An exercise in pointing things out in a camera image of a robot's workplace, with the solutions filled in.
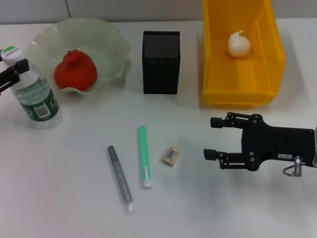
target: mesh pencil cup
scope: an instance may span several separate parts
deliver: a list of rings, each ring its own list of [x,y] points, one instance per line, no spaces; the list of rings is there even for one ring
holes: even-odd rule
[[[144,94],[177,94],[179,31],[144,31],[142,65]]]

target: barcode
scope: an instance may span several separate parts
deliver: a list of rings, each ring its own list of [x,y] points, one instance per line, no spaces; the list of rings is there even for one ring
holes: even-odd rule
[[[173,161],[174,157],[177,155],[177,151],[170,149],[165,158],[169,160],[170,162]]]
[[[44,104],[43,106],[40,106],[38,108],[34,108],[36,114],[39,116],[39,118],[47,117],[51,114],[49,111],[49,108]]]

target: black clamp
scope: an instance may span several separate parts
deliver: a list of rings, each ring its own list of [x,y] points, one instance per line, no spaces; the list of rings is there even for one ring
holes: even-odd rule
[[[23,59],[15,63],[15,65],[7,68],[0,73],[0,93],[12,85],[20,82],[20,74],[29,71],[29,62],[27,59]]]
[[[204,150],[206,160],[219,160],[221,169],[247,169],[257,171],[266,160],[295,163],[293,174],[301,176],[301,166],[314,167],[315,132],[312,129],[285,128],[267,125],[259,114],[228,113],[225,119],[211,118],[211,127],[243,129],[242,153],[226,153]]]

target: marker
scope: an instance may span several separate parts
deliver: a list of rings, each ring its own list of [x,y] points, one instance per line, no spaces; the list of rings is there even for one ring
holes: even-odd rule
[[[139,128],[139,138],[140,138],[143,188],[150,188],[151,187],[151,167],[150,167],[147,128],[145,126],[141,126]]]
[[[135,207],[134,207],[132,195],[131,195],[131,192],[130,192],[130,189],[128,186],[127,179],[125,178],[121,163],[117,157],[117,154],[114,150],[113,145],[108,147],[108,152],[110,155],[111,164],[113,167],[115,177],[118,181],[118,185],[120,188],[120,192],[121,192],[123,201],[124,201],[125,205],[127,206],[128,213],[133,213],[133,212],[135,212]]]

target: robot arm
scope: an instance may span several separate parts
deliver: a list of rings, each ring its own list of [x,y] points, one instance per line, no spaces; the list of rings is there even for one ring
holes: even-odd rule
[[[258,114],[228,113],[225,119],[211,118],[211,127],[242,129],[242,153],[204,150],[206,160],[219,160],[221,169],[248,169],[257,171],[265,160],[293,162],[295,171],[290,176],[301,176],[301,166],[314,167],[316,149],[312,129],[285,128],[267,125]]]

